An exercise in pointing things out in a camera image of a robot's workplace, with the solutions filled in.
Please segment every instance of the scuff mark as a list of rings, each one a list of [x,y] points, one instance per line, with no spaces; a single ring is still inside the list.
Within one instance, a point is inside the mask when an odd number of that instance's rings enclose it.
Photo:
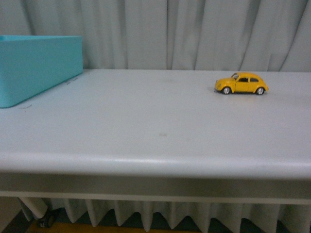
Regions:
[[[74,79],[67,80],[67,81],[65,81],[65,83],[66,83],[66,85],[68,85],[68,84],[70,84],[70,83],[76,81],[77,79],[78,79],[78,77],[76,77],[76,78],[74,78]]]
[[[27,109],[27,108],[30,108],[32,106],[32,104],[31,105],[29,105],[29,106],[27,106],[27,107],[24,107],[24,108],[19,108],[19,109]]]

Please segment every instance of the caster wheel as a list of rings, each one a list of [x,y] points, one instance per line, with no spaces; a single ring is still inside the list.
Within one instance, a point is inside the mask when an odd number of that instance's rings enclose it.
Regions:
[[[55,222],[55,216],[51,211],[47,211],[43,218],[38,220],[38,227],[50,228]]]

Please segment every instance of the teal box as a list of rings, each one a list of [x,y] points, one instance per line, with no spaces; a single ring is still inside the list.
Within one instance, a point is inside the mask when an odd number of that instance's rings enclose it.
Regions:
[[[0,35],[0,108],[82,72],[81,36]]]

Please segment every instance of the white curtain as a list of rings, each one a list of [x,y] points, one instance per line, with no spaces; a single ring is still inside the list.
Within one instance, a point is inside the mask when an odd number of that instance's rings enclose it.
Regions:
[[[309,233],[310,205],[166,202],[127,200],[44,199],[50,209],[65,207],[71,222],[76,222],[85,212],[95,227],[110,210],[115,210],[117,224],[122,225],[134,212],[141,214],[145,231],[149,231],[153,213],[161,213],[170,228],[175,228],[184,217],[190,216],[202,233],[207,233],[211,218],[217,218],[233,233],[239,233],[242,218],[251,220],[266,233],[276,233],[280,220],[292,233]],[[33,214],[22,203],[28,219]]]
[[[311,71],[307,0],[1,0],[0,34],[81,35],[85,68]]]

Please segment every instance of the toy car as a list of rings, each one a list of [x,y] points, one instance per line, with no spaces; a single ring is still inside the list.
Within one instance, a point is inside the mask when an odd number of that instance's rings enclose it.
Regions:
[[[234,73],[231,78],[216,80],[215,90],[227,95],[230,93],[256,93],[262,95],[269,88],[257,74],[248,72]]]

